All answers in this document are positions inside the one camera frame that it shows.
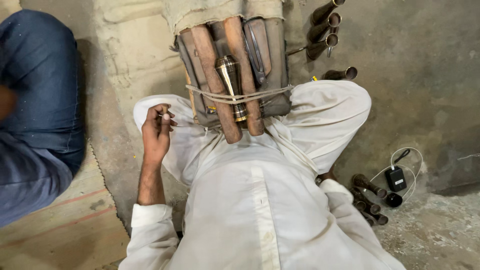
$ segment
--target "wooden tool handle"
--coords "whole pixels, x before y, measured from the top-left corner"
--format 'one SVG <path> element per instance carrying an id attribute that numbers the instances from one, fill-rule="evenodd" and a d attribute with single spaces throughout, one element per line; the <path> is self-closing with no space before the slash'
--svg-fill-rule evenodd
<path id="1" fill-rule="evenodd" d="M 192 27 L 191 31 L 193 42 L 195 43 L 210 92 L 226 95 L 223 83 L 215 71 L 215 60 L 217 59 L 217 55 L 207 26 L 197 25 Z M 242 138 L 242 132 L 240 127 L 233 120 L 232 106 L 222 102 L 215 102 L 215 107 L 227 143 L 233 144 L 240 141 Z"/>
<path id="2" fill-rule="evenodd" d="M 253 82 L 252 68 L 245 48 L 245 39 L 240 17 L 230 17 L 223 21 L 225 35 L 227 37 L 228 48 L 232 55 L 240 63 L 241 87 L 243 94 L 252 94 L 256 92 Z M 248 131 L 252 136 L 259 136 L 264 133 L 264 121 L 260 115 L 260 106 L 258 100 L 251 100 L 245 103 L 248 111 Z"/>

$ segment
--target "charger adapter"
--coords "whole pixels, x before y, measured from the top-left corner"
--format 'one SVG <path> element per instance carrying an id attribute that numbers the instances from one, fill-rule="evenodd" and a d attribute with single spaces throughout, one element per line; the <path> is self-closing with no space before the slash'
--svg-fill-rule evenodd
<path id="1" fill-rule="evenodd" d="M 385 177 L 387 178 L 388 186 L 393 192 L 398 192 L 407 188 L 407 182 L 403 175 L 403 170 L 398 166 L 392 166 L 392 168 L 385 171 Z"/>

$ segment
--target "blue jeans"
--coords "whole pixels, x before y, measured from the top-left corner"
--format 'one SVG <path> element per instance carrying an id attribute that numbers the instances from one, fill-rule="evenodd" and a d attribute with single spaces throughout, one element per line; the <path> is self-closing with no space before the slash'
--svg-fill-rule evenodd
<path id="1" fill-rule="evenodd" d="M 0 84 L 18 97 L 0 131 L 47 149 L 72 175 L 84 156 L 77 57 L 72 32 L 49 14 L 23 10 L 0 24 Z"/>

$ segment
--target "white sleeve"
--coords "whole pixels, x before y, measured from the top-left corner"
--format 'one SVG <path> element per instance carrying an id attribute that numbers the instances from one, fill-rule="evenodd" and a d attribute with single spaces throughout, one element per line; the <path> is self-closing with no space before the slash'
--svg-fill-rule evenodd
<path id="1" fill-rule="evenodd" d="M 177 250 L 172 207 L 156 204 L 133 206 L 132 238 L 119 270 L 163 269 Z"/>
<path id="2" fill-rule="evenodd" d="M 352 205 L 353 195 L 337 181 L 326 179 L 320 188 L 328 197 L 330 213 L 340 229 L 353 241 L 384 262 L 389 269 L 404 270 L 404 266 L 386 252 L 363 215 Z"/>

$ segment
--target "man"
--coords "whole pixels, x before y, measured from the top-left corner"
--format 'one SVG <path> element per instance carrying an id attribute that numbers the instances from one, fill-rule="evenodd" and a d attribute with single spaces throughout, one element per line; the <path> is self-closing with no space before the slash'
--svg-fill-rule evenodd
<path id="1" fill-rule="evenodd" d="M 291 100 L 290 114 L 264 120 L 265 134 L 244 131 L 232 145 L 194 124 L 187 99 L 140 100 L 133 116 L 144 163 L 120 269 L 404 269 L 330 179 L 367 119 L 368 93 L 349 81 L 316 81 L 294 88 Z M 191 187 L 180 244 L 161 164 Z"/>
<path id="2" fill-rule="evenodd" d="M 0 227 L 53 202 L 83 155 L 73 34 L 14 13 L 0 24 Z"/>

